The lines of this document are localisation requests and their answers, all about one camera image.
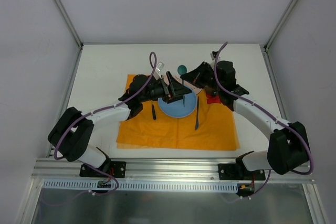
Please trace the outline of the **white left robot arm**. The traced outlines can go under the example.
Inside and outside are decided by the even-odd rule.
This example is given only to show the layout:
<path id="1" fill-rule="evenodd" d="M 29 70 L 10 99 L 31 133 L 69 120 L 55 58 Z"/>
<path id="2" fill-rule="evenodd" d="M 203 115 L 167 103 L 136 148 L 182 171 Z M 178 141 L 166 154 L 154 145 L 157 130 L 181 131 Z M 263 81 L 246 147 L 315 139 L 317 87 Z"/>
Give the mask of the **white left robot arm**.
<path id="1" fill-rule="evenodd" d="M 61 154 L 61 158 L 85 163 L 99 177 L 107 175 L 110 170 L 109 157 L 98 147 L 89 144 L 92 133 L 113 122 L 134 118 L 142 111 L 144 102 L 162 99 L 165 103 L 172 103 L 192 92 L 170 72 L 166 76 L 167 82 L 161 77 L 136 75 L 116 102 L 87 114 L 74 107 L 66 109 L 50 131 L 48 142 Z"/>

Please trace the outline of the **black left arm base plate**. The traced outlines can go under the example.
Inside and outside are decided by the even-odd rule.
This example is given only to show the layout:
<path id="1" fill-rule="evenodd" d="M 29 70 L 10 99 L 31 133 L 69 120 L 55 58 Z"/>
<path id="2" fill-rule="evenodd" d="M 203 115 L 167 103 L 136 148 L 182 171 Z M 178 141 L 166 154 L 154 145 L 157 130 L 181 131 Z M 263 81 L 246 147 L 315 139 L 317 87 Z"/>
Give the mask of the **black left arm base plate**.
<path id="1" fill-rule="evenodd" d="M 79 176 L 80 177 L 89 177 L 89 178 L 106 178 L 107 175 L 112 175 L 114 178 L 125 178 L 127 163 L 124 161 L 105 161 L 97 170 L 103 172 L 97 172 L 96 170 L 89 167 L 87 164 L 82 164 Z"/>

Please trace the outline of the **gold fork green handle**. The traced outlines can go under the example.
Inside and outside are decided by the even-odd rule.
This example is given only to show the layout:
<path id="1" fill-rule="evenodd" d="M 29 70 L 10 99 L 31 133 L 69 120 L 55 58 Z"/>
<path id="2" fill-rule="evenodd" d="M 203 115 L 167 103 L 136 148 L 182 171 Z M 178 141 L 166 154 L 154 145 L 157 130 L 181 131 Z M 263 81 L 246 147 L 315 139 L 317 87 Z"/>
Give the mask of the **gold fork green handle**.
<path id="1" fill-rule="evenodd" d="M 153 103 L 151 104 L 151 110 L 152 110 L 152 119 L 156 120 L 156 111 Z"/>

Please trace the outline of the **light blue plate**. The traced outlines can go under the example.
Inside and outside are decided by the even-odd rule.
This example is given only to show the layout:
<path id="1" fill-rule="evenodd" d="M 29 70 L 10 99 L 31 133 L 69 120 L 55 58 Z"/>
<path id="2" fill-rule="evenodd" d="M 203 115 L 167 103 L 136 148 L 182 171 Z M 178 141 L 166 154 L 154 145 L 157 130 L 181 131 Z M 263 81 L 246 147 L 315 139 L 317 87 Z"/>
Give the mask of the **light blue plate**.
<path id="1" fill-rule="evenodd" d="M 194 91 L 184 96 L 184 100 L 166 103 L 161 98 L 158 99 L 160 110 L 172 118 L 184 118 L 194 112 L 197 106 L 197 96 Z"/>

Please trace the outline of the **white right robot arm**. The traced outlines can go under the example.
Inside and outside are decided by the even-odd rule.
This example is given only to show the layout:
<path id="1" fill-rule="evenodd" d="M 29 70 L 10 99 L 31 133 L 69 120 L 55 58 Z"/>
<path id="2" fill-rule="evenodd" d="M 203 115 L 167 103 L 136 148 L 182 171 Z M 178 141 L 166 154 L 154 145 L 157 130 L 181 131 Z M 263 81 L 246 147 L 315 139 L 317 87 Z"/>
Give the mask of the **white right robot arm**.
<path id="1" fill-rule="evenodd" d="M 237 84 L 235 74 L 230 61 L 202 62 L 193 71 L 179 72 L 183 81 L 219 98 L 223 105 L 247 119 L 268 139 L 266 151 L 251 151 L 236 158 L 236 176 L 245 180 L 256 170 L 273 170 L 279 175 L 311 174 L 314 164 L 304 125 L 277 118 L 257 104 L 249 92 Z"/>

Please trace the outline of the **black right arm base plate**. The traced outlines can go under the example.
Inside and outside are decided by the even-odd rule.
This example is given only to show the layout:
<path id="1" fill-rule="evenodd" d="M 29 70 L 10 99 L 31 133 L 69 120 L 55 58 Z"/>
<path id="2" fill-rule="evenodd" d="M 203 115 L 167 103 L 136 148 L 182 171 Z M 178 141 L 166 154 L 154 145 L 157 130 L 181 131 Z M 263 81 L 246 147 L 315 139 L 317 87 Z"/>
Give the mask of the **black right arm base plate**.
<path id="1" fill-rule="evenodd" d="M 238 164 L 218 164 L 218 176 L 220 180 L 256 180 L 266 179 L 264 170 L 248 171 Z"/>

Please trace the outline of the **orange cartoon cloth placemat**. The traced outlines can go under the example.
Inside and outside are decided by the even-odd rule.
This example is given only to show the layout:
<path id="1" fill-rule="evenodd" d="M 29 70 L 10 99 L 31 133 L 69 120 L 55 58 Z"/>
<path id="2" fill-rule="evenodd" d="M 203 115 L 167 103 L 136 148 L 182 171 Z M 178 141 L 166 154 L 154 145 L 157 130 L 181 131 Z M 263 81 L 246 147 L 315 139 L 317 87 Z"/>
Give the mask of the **orange cartoon cloth placemat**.
<path id="1" fill-rule="evenodd" d="M 233 112 L 219 103 L 209 104 L 200 91 L 199 128 L 196 111 L 181 119 L 165 115 L 157 102 L 145 102 L 134 118 L 121 122 L 117 137 L 119 149 L 173 148 L 185 150 L 235 151 L 240 148 Z M 156 120 L 152 119 L 154 104 Z"/>

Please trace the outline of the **blue plastic knife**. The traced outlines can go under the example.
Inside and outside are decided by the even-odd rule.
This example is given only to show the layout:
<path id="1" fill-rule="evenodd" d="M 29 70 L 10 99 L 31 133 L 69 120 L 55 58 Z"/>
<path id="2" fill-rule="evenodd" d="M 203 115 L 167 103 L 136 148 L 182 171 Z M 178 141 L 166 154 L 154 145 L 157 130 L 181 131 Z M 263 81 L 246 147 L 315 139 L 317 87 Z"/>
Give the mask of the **blue plastic knife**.
<path id="1" fill-rule="evenodd" d="M 196 105 L 196 121 L 195 121 L 195 130 L 199 128 L 199 107 L 200 107 L 200 98 L 197 97 L 197 105 Z"/>

